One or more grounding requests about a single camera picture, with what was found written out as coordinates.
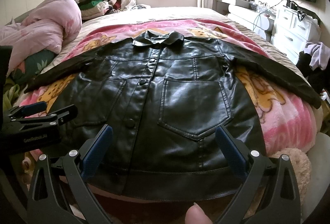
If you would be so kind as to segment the right hand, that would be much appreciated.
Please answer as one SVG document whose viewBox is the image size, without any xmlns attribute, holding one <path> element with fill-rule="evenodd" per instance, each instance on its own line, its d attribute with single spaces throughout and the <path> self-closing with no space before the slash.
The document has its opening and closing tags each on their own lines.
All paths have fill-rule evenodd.
<svg viewBox="0 0 330 224">
<path fill-rule="evenodd" d="M 212 221 L 203 209 L 194 203 L 186 212 L 185 224 L 212 224 Z"/>
</svg>

